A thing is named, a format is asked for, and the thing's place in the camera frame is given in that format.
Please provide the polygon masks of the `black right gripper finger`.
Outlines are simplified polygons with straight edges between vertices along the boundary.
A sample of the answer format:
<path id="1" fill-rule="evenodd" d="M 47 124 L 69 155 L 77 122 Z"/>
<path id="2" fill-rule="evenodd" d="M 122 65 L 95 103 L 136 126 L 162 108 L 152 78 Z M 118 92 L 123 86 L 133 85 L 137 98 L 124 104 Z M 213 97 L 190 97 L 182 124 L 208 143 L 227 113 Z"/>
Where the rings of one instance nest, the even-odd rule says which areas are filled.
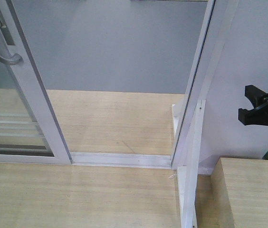
<path id="1" fill-rule="evenodd" d="M 259 109 L 238 109 L 238 120 L 243 124 L 243 125 L 259 125 L 259 114 L 260 111 Z"/>
<path id="2" fill-rule="evenodd" d="M 254 85 L 247 85 L 245 86 L 245 97 L 249 99 L 253 105 L 253 108 L 257 108 L 265 103 L 265 99 L 268 97 L 268 93 L 265 93 Z"/>

